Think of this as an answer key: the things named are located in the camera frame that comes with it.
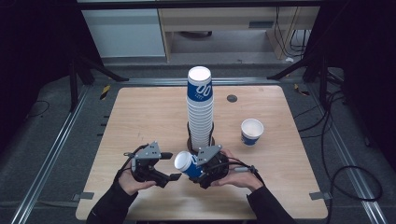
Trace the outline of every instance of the cable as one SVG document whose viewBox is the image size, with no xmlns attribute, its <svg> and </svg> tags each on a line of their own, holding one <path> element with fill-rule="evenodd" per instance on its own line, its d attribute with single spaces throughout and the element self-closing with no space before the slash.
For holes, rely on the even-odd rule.
<svg viewBox="0 0 396 224">
<path fill-rule="evenodd" d="M 329 97 L 329 99 L 331 99 L 331 101 L 330 101 L 330 102 L 327 101 L 326 105 L 330 105 L 330 104 L 332 104 L 333 102 L 335 102 L 335 101 L 337 101 L 337 100 L 339 100 L 339 99 L 344 98 L 344 97 L 339 97 L 339 98 L 337 98 L 337 99 L 335 99 L 335 100 L 333 99 L 333 97 L 334 97 L 336 94 L 340 93 L 340 92 L 341 92 L 341 91 L 336 91 L 336 92 L 332 93 L 332 94 L 330 95 L 330 97 Z M 316 106 L 313 107 L 313 108 L 308 109 L 307 111 L 311 111 L 312 109 L 314 109 L 314 108 L 316 108 L 316 107 L 318 107 L 318 105 L 316 105 Z M 309 127 L 306 127 L 306 128 L 301 129 L 301 130 L 298 130 L 298 132 L 299 132 L 299 133 L 302 133 L 302 132 L 305 132 L 305 131 L 307 131 L 307 130 L 310 130 L 310 129 L 313 129 L 313 128 L 317 127 L 317 126 L 326 118 L 328 112 L 329 112 L 329 110 L 326 110 L 325 113 L 323 114 L 323 116 L 321 117 L 320 120 L 318 120 L 316 123 L 314 123 L 313 125 L 311 125 L 311 126 L 309 126 Z"/>
<path fill-rule="evenodd" d="M 251 173 L 253 173 L 253 174 L 257 177 L 257 179 L 259 179 L 259 180 L 264 184 L 264 186 L 265 186 L 264 180 L 263 180 L 262 177 L 259 175 L 259 171 L 258 171 L 253 165 L 249 166 L 249 165 L 245 164 L 244 162 L 242 162 L 242 161 L 240 161 L 240 160 L 238 160 L 238 159 L 236 159 L 236 158 L 232 158 L 232 157 L 227 157 L 227 159 L 228 159 L 228 160 L 235 160 L 235 161 L 224 162 L 224 163 L 220 163 L 220 164 L 211 166 L 211 167 L 209 167 L 209 168 L 207 169 L 207 171 L 211 171 L 211 170 L 214 170 L 214 169 L 216 169 L 216 168 L 219 168 L 219 167 L 221 167 L 221 166 L 226 166 L 226 165 L 227 165 L 227 166 L 228 166 L 228 165 L 240 165 L 240 166 L 243 166 L 243 167 L 247 167 L 247 168 L 249 169 L 249 171 L 250 171 Z"/>
<path fill-rule="evenodd" d="M 47 104 L 47 108 L 45 108 L 43 112 L 40 112 L 38 114 L 28 115 L 27 118 L 40 116 L 40 115 L 44 114 L 50 108 L 50 103 L 48 101 L 44 101 L 44 100 L 43 101 L 36 101 L 36 103 L 46 103 Z"/>
<path fill-rule="evenodd" d="M 293 45 L 293 44 L 291 44 L 291 41 L 292 41 L 292 39 L 294 38 L 294 36 L 296 36 L 297 43 L 300 44 L 300 41 L 298 40 L 298 36 L 297 36 L 297 34 L 298 34 L 298 32 L 299 32 L 298 30 L 294 30 L 294 31 L 293 31 L 293 34 L 291 35 L 291 39 L 290 39 L 290 42 L 289 42 L 290 49 L 292 49 L 292 50 L 294 50 L 294 51 L 297 51 L 297 52 L 302 52 L 301 56 L 303 56 L 303 55 L 304 55 L 304 52 L 305 52 L 305 47 L 306 47 L 306 44 L 305 44 L 306 31 L 307 31 L 307 30 L 304 30 L 303 44 L 302 44 L 302 45 Z"/>
<path fill-rule="evenodd" d="M 285 54 L 285 55 L 288 56 L 288 57 L 298 57 L 298 56 L 301 56 L 301 54 L 300 54 L 300 55 L 290 54 L 290 53 L 288 53 L 288 51 L 286 50 L 285 41 L 284 41 L 284 39 L 283 39 L 283 35 L 282 35 L 281 30 L 280 30 L 280 26 L 279 26 L 278 20 L 279 20 L 279 7 L 276 7 L 276 22 L 275 22 L 275 26 L 274 26 L 274 36 L 275 36 L 275 39 L 276 39 L 277 44 L 280 46 L 280 48 L 281 48 L 281 50 L 282 50 L 282 53 Z M 276 36 L 276 27 L 277 27 L 277 30 L 279 31 L 281 41 L 279 41 L 278 38 L 277 38 L 277 36 Z"/>
<path fill-rule="evenodd" d="M 315 105 L 314 107 L 309 108 L 309 109 L 305 110 L 304 112 L 301 112 L 300 114 L 294 116 L 293 118 L 296 119 L 296 118 L 300 117 L 301 115 L 306 114 L 306 113 L 308 113 L 309 111 L 311 111 L 311 110 L 313 110 L 313 109 L 315 109 L 315 108 L 317 108 L 317 107 L 319 107 L 319 105 Z"/>
<path fill-rule="evenodd" d="M 379 180 L 378 180 L 373 174 L 371 174 L 368 170 L 366 170 L 366 169 L 364 169 L 364 168 L 361 168 L 361 167 L 359 167 L 359 166 L 355 166 L 355 165 L 347 165 L 347 166 L 342 166 L 341 168 L 339 168 L 339 169 L 334 173 L 334 175 L 330 175 L 330 173 L 329 173 L 328 167 L 327 167 L 327 165 L 326 165 L 326 160 L 325 160 L 325 157 L 324 157 L 324 134 L 325 134 L 325 130 L 326 130 L 326 126 L 327 126 L 327 123 L 328 123 L 328 121 L 329 121 L 329 118 L 332 116 L 332 111 L 331 111 L 331 110 L 332 110 L 332 103 L 335 102 L 335 101 L 338 100 L 338 99 L 341 99 L 341 97 L 340 97 L 340 98 L 337 98 L 336 100 L 334 100 L 334 99 L 333 99 L 334 96 L 335 96 L 335 94 L 332 94 L 332 95 L 329 97 L 328 101 L 327 101 L 327 102 L 329 102 L 329 104 L 328 104 L 328 110 L 327 110 L 328 113 L 327 113 L 325 122 L 324 122 L 324 124 L 323 124 L 322 131 L 321 131 L 321 137 L 320 137 L 320 152 L 321 152 L 321 159 L 322 159 L 322 163 L 323 163 L 323 168 L 324 168 L 324 170 L 325 170 L 326 176 L 327 176 L 327 177 L 329 178 L 329 180 L 331 181 L 330 194 L 332 195 L 334 188 L 336 188 L 336 189 L 338 189 L 341 193 L 343 193 L 344 195 L 346 195 L 347 197 L 349 197 L 349 198 L 351 198 L 351 199 L 359 200 L 359 201 L 364 201 L 364 202 L 375 202 L 375 201 L 379 200 L 379 199 L 382 197 L 383 189 L 382 189 L 382 185 L 381 185 L 381 183 L 379 182 Z M 379 186 L 379 192 L 378 192 L 378 194 L 377 194 L 374 198 L 362 198 L 362 197 L 357 197 L 357 196 L 355 196 L 355 195 L 353 195 L 353 194 L 350 194 L 350 193 L 346 192 L 344 189 L 342 189 L 342 188 L 340 188 L 338 185 L 336 185 L 336 184 L 335 184 L 335 179 L 336 179 L 336 177 L 337 177 L 342 171 L 344 171 L 345 169 L 358 169 L 358 170 L 363 171 L 363 172 L 366 173 L 367 175 L 369 175 L 369 176 L 375 181 L 375 183 Z M 332 203 L 333 203 L 333 201 L 332 201 L 332 199 L 330 199 L 329 211 L 328 211 L 328 212 L 329 212 L 329 215 L 327 216 L 327 220 L 326 220 L 326 223 L 327 223 L 327 224 L 330 223 L 330 221 L 331 221 L 331 219 L 332 219 Z"/>
<path fill-rule="evenodd" d="M 327 133 L 331 127 L 332 127 L 332 123 L 330 124 L 329 128 L 324 133 Z M 302 136 L 301 138 L 304 139 L 304 138 L 314 138 L 314 137 L 321 137 L 321 136 L 322 136 L 322 133 L 317 134 L 317 135 Z"/>
<path fill-rule="evenodd" d="M 128 160 L 126 160 L 126 162 L 122 165 L 122 167 L 117 171 L 117 174 L 116 174 L 116 176 L 114 177 L 114 181 L 113 181 L 113 182 L 117 182 L 117 181 L 119 180 L 121 174 L 122 174 L 125 170 L 131 169 L 131 174 L 133 173 L 133 171 L 132 171 L 132 166 L 131 166 L 131 167 L 128 167 L 128 168 L 125 168 L 126 165 L 128 164 L 128 162 L 134 157 L 134 155 L 135 155 L 140 149 L 143 149 L 143 148 L 147 147 L 148 145 L 149 145 L 149 144 L 145 144 L 145 145 L 142 145 L 142 146 L 138 147 L 137 149 L 134 150 L 133 153 L 124 153 L 124 156 L 128 156 Z"/>
</svg>

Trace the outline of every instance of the white cabinet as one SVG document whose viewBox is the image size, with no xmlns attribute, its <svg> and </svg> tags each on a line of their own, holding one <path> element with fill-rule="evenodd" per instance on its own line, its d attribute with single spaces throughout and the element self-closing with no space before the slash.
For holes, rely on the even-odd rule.
<svg viewBox="0 0 396 224">
<path fill-rule="evenodd" d="M 129 60 L 142 57 L 164 59 L 163 37 L 157 9 L 83 10 L 82 14 L 104 63 L 127 63 Z"/>
</svg>

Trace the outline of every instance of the human hand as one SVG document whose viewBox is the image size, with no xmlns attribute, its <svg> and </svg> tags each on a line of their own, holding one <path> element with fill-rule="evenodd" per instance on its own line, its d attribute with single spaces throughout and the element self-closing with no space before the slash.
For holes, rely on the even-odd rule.
<svg viewBox="0 0 396 224">
<path fill-rule="evenodd" d="M 148 189 L 156 185 L 156 182 L 152 180 L 147 182 L 136 181 L 132 175 L 131 163 L 131 161 L 128 162 L 119 178 L 120 186 L 128 195 L 133 195 L 140 189 Z"/>
<path fill-rule="evenodd" d="M 228 149 L 222 149 L 223 153 L 228 158 L 234 158 L 233 154 Z M 228 174 L 219 180 L 215 180 L 211 183 L 212 187 L 224 186 L 224 185 L 234 185 L 238 188 L 248 188 L 252 192 L 256 189 L 261 188 L 264 184 L 251 172 L 236 172 L 234 170 L 238 165 L 230 165 Z"/>
</svg>

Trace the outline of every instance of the table top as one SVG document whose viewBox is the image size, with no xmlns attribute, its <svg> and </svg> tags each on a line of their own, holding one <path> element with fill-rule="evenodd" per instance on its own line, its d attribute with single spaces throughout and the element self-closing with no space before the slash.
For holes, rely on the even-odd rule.
<svg viewBox="0 0 396 224">
<path fill-rule="evenodd" d="M 254 165 L 265 185 L 293 218 L 325 218 L 323 200 L 312 201 L 318 183 L 306 156 L 300 135 L 282 89 L 278 86 L 214 86 L 214 132 L 216 144 L 228 148 L 236 158 Z M 227 96 L 237 97 L 235 103 Z M 123 88 L 114 104 L 102 142 L 92 165 L 76 216 L 86 219 L 92 207 L 111 186 L 126 161 L 124 152 L 158 141 L 161 152 L 172 152 L 171 160 L 160 160 L 155 168 L 167 175 L 178 173 L 176 154 L 187 150 L 187 88 Z M 260 120 L 264 134 L 255 146 L 240 138 L 244 119 Z M 186 175 L 164 189 L 140 190 L 127 219 L 255 219 L 248 204 L 248 189 L 234 186 L 201 189 Z"/>
</svg>

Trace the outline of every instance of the aluminum rail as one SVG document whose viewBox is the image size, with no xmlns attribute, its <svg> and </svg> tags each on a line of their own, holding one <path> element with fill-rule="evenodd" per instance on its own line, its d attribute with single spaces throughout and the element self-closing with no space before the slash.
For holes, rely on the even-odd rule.
<svg viewBox="0 0 396 224">
<path fill-rule="evenodd" d="M 81 94 L 79 96 L 79 103 L 77 104 L 76 109 L 73 112 L 70 112 L 64 122 L 64 126 L 60 130 L 54 144 L 52 145 L 47 158 L 44 160 L 43 165 L 40 168 L 37 176 L 35 177 L 35 181 L 32 186 L 29 188 L 27 194 L 24 196 L 21 204 L 17 208 L 14 217 L 12 218 L 11 223 L 25 223 L 30 213 L 32 212 L 33 207 L 35 206 L 35 202 L 37 201 L 38 196 L 40 195 L 41 190 L 44 188 L 44 185 L 50 175 L 50 172 L 58 159 L 59 154 L 62 151 L 64 143 L 70 134 L 70 131 L 76 121 L 76 118 L 85 102 L 86 95 L 89 86 L 83 86 L 81 90 Z"/>
<path fill-rule="evenodd" d="M 227 85 L 274 85 L 278 80 L 268 80 L 266 77 L 213 77 L 212 84 L 217 86 Z M 131 86 L 187 86 L 186 78 L 130 78 L 129 81 L 117 82 L 113 85 Z"/>
<path fill-rule="evenodd" d="M 314 92 L 315 94 L 312 94 L 314 96 L 314 100 L 316 103 L 319 105 L 319 99 L 318 99 L 318 92 L 315 88 L 313 88 L 311 85 L 307 85 L 308 89 L 310 92 Z M 320 107 L 320 112 L 323 115 L 324 111 L 323 108 Z M 329 125 L 330 128 L 330 133 L 333 142 L 336 144 L 336 150 L 337 153 L 342 161 L 342 163 L 347 166 L 347 165 L 354 165 L 357 166 L 358 164 L 355 162 L 353 159 L 352 155 L 349 153 L 349 150 L 347 149 L 346 144 L 343 141 L 343 138 L 341 137 L 341 134 L 338 132 L 335 124 L 333 123 L 332 125 Z M 372 193 L 369 185 L 367 184 L 364 175 L 360 170 L 346 170 L 346 173 L 349 176 L 350 181 L 352 182 L 352 185 L 354 189 L 356 190 L 356 193 L 359 195 L 361 198 L 374 198 L 374 194 Z M 378 202 L 361 202 L 363 205 L 364 210 L 367 213 L 367 216 L 370 218 L 372 223 L 375 224 L 388 224 L 387 219 L 385 218 L 381 208 L 379 207 Z"/>
<path fill-rule="evenodd" d="M 90 2 L 55 3 L 53 7 L 71 7 L 79 10 L 148 9 L 148 8 L 196 8 L 196 7 L 322 7 L 346 0 L 204 0 L 204 1 L 138 1 L 138 2 Z"/>
</svg>

